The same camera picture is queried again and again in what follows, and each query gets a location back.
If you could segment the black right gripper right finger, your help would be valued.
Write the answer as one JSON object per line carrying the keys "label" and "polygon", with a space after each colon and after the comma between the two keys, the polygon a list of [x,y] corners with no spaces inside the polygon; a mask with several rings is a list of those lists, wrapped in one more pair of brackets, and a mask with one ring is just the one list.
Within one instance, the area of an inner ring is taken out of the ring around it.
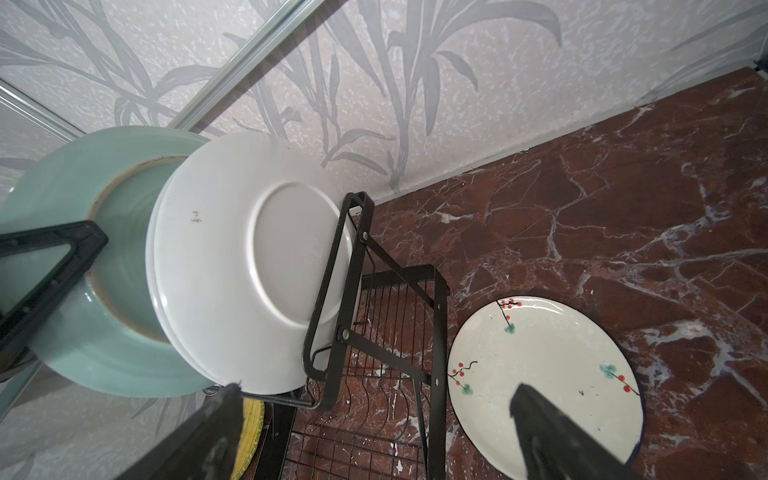
{"label": "black right gripper right finger", "polygon": [[534,387],[520,384],[510,402],[529,479],[634,479],[636,473]]}

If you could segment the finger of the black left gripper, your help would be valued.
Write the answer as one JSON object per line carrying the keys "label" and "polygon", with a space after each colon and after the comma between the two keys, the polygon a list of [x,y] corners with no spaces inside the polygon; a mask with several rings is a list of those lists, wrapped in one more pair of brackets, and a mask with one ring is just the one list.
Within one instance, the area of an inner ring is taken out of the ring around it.
{"label": "finger of the black left gripper", "polygon": [[1,316],[1,370],[14,369],[27,345],[58,304],[92,267],[108,244],[93,221],[54,225],[1,236],[3,258],[66,245],[69,250],[42,279]]}

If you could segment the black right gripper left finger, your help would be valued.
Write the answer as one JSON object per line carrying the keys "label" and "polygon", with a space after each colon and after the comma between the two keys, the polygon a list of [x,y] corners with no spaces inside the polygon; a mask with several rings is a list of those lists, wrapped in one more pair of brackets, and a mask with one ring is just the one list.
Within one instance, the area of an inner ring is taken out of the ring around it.
{"label": "black right gripper left finger", "polygon": [[229,384],[119,477],[229,479],[242,427],[241,389]]}

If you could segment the cream plate with floral sprigs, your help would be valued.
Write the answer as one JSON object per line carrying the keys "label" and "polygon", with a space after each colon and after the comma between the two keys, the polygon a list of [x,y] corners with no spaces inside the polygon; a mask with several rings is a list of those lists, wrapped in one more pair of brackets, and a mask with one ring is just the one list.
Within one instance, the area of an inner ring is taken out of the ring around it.
{"label": "cream plate with floral sprigs", "polygon": [[581,312],[540,297],[494,300],[460,327],[447,385],[465,434],[513,479],[527,471],[510,403],[521,384],[535,388],[618,460],[640,446],[641,389],[617,343]]}

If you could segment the mint green flower plate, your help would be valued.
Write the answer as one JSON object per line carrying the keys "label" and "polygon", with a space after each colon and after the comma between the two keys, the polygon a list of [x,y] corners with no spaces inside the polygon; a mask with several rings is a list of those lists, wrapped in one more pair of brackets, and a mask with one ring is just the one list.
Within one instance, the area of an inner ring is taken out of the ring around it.
{"label": "mint green flower plate", "polygon": [[154,204],[204,143],[200,135],[161,127],[101,130],[38,161],[3,200],[5,233],[90,220],[108,239],[31,340],[31,351],[54,372],[128,397],[175,397],[209,386],[166,338],[145,268]]}

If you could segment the white plate green text rim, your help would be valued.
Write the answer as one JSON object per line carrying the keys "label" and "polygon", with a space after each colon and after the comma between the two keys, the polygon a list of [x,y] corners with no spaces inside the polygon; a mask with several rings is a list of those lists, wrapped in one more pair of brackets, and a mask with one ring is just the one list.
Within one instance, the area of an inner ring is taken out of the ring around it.
{"label": "white plate green text rim", "polygon": [[182,358],[250,394],[306,381],[304,341],[331,279],[311,349],[327,365],[354,234],[332,175],[261,132],[207,142],[174,171],[146,241],[153,308]]}

